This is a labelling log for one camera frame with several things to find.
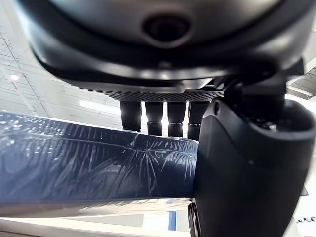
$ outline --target black plastic housing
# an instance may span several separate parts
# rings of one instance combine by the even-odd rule
[[[98,34],[50,1],[14,3],[45,69],[71,85],[124,101],[210,101],[220,94],[205,86],[216,77],[264,79],[289,69],[301,57],[315,14],[314,0],[282,0],[228,35],[167,49]]]
[[[194,181],[200,236],[280,237],[296,207],[316,135],[312,114],[285,101],[282,130],[266,130],[212,101]]]

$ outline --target navy blue fabric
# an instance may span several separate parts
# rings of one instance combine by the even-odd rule
[[[0,203],[190,198],[194,141],[0,112]]]

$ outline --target screw hole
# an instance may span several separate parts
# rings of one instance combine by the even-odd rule
[[[215,115],[218,115],[218,113],[219,113],[219,103],[216,102],[216,103],[215,103],[215,106],[214,106],[214,114],[215,114]]]

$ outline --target ceiling light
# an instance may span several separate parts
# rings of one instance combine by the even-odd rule
[[[147,123],[148,122],[148,119],[147,119],[147,116],[142,114],[142,122],[143,123]]]
[[[162,123],[163,126],[168,126],[168,125],[169,125],[169,121],[166,120],[166,119],[163,119],[163,120],[161,121],[161,123]]]
[[[80,106],[91,109],[106,112],[113,115],[121,115],[121,111],[119,107],[111,106],[111,105],[103,105],[96,102],[80,100]]]
[[[11,74],[10,78],[11,80],[19,80],[19,76],[16,74]]]

